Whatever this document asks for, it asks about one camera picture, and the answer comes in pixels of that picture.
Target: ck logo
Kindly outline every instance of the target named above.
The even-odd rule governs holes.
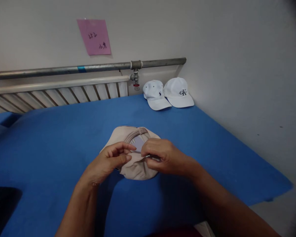
[[[182,91],[180,91],[180,95],[186,95],[186,89],[183,89]]]

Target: mattress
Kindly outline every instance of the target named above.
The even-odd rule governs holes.
[[[2,236],[53,236],[87,165],[117,126],[146,127],[194,157],[247,205],[279,196],[291,182],[196,106],[154,111],[142,95],[33,110],[0,139],[0,186],[23,196]],[[145,236],[204,220],[194,187],[158,174],[101,184],[97,236]]]

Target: white wall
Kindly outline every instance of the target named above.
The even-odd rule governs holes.
[[[252,207],[281,235],[292,236],[296,13],[287,1],[221,1],[199,10],[180,76],[198,107],[294,183],[295,190]]]
[[[0,1],[0,70],[187,57],[180,76],[196,105],[296,185],[296,19],[285,2]],[[106,20],[111,56],[87,55],[85,17]],[[140,70],[141,87],[176,69]],[[295,205],[296,190],[252,209],[290,236]]]

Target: radiator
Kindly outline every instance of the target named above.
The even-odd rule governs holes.
[[[127,81],[128,75],[0,86],[0,113],[128,96]]]

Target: white baseball cap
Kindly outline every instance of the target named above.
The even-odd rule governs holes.
[[[146,82],[142,91],[144,92],[144,97],[148,101],[150,108],[153,110],[161,110],[172,106],[164,97],[163,84],[161,81],[152,80]]]
[[[183,108],[194,105],[194,101],[187,90],[186,80],[181,77],[170,79],[164,86],[163,92],[174,107]]]

